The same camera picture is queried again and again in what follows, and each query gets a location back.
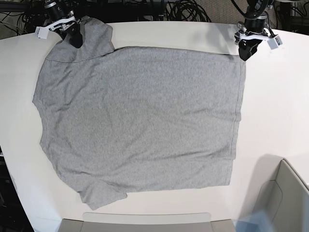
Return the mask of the grey T-shirt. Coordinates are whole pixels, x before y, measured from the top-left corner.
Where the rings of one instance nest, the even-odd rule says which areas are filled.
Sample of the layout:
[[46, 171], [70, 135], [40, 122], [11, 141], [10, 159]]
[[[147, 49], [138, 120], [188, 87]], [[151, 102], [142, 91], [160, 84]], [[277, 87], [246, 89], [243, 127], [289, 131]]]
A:
[[84, 17], [83, 45], [47, 55], [33, 103], [40, 145], [92, 210], [128, 193], [230, 182], [246, 64], [238, 56], [112, 44]]

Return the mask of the beige bin at right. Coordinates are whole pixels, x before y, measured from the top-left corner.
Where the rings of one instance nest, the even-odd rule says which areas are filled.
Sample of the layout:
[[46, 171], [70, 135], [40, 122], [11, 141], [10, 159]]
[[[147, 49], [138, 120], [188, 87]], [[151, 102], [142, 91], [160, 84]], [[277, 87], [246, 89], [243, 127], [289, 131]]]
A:
[[307, 232], [309, 187], [286, 160], [274, 180], [262, 185], [256, 202], [261, 232]]

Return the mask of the beige bin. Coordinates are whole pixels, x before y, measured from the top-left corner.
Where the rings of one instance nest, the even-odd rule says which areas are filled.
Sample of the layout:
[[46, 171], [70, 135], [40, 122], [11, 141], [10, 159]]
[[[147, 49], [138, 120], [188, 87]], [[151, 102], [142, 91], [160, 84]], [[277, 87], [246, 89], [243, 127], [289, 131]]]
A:
[[124, 215], [84, 213], [82, 220], [63, 219], [60, 232], [234, 232], [230, 219], [211, 221], [209, 213]]
[[261, 232], [307, 232], [309, 187], [286, 160], [274, 180], [262, 185], [256, 202]]

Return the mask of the beige bin at bottom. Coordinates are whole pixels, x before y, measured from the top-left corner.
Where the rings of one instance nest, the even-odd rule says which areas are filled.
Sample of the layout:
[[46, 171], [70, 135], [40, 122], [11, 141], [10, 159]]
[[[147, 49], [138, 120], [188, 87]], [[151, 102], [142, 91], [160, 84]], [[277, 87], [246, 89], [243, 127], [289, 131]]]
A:
[[124, 215], [84, 213], [82, 220], [63, 219], [60, 232], [234, 232], [230, 219], [211, 221], [209, 213]]

